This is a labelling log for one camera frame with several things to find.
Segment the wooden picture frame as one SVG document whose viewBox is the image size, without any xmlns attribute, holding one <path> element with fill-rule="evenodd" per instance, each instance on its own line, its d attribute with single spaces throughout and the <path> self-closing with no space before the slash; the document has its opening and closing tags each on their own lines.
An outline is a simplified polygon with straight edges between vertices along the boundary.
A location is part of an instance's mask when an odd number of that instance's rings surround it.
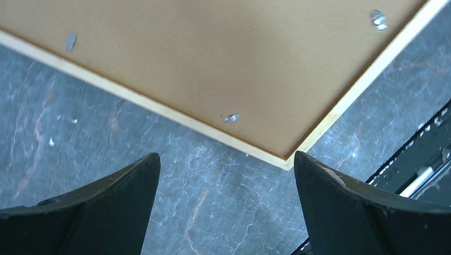
<svg viewBox="0 0 451 255">
<path fill-rule="evenodd" d="M 447 1 L 1 1 L 1 44 L 284 170 Z"/>
</svg>

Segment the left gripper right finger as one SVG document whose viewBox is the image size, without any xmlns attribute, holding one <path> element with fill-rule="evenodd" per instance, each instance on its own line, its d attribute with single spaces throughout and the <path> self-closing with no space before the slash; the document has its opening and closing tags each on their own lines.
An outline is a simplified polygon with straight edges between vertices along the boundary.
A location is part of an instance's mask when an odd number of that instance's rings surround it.
<svg viewBox="0 0 451 255">
<path fill-rule="evenodd" d="M 450 254 L 450 208 L 404 198 L 296 152 L 314 254 Z"/>
</svg>

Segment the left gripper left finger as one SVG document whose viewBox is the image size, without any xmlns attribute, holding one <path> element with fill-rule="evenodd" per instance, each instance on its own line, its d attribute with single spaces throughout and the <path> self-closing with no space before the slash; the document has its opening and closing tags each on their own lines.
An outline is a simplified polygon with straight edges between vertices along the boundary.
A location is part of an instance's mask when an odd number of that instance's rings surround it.
<svg viewBox="0 0 451 255">
<path fill-rule="evenodd" d="M 140 254 L 161 171 L 150 153 L 36 205 L 1 210 L 1 254 Z"/>
</svg>

